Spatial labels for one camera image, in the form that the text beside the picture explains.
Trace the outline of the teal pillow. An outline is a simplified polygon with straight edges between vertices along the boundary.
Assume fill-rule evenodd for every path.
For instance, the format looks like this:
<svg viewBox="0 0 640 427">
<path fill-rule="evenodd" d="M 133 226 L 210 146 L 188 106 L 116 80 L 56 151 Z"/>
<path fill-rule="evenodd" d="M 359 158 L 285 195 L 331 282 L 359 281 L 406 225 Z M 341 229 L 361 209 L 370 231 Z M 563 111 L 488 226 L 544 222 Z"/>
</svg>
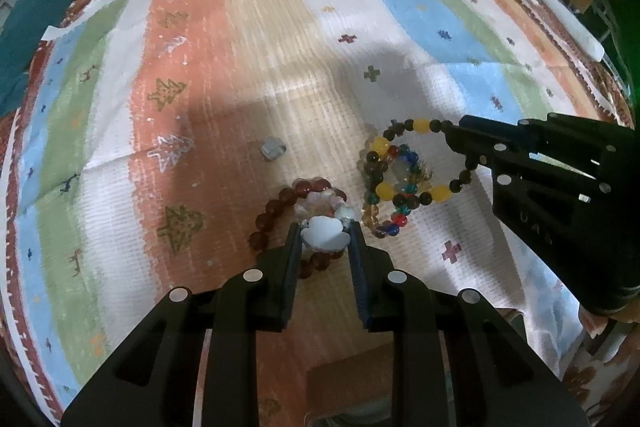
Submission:
<svg viewBox="0 0 640 427">
<path fill-rule="evenodd" d="M 23 103 L 28 71 L 40 39 L 58 26 L 73 0 L 17 0 L 1 31 L 1 115 Z"/>
</svg>

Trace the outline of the small grey stone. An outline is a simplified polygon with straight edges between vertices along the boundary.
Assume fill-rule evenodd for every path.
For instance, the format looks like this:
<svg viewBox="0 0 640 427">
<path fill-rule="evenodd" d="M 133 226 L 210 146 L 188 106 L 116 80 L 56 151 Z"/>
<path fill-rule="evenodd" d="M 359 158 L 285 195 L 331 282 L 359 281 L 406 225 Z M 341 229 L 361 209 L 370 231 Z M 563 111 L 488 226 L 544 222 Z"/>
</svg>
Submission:
<svg viewBox="0 0 640 427">
<path fill-rule="evenodd" d="M 288 148 L 278 138 L 268 136 L 262 144 L 260 144 L 260 153 L 265 161 L 275 161 L 282 157 Z"/>
</svg>

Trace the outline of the white rolled cloth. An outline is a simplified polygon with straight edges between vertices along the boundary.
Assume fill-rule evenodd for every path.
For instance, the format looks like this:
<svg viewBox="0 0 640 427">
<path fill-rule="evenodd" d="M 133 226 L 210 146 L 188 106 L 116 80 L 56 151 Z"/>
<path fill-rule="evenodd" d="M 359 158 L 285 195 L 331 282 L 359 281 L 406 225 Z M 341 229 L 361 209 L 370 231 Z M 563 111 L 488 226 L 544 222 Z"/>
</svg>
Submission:
<svg viewBox="0 0 640 427">
<path fill-rule="evenodd" d="M 593 62 L 601 62 L 604 47 L 600 41 L 570 12 L 561 0 L 542 0 L 546 7 L 560 21 L 565 30 L 577 43 L 578 48 L 588 55 Z"/>
</svg>

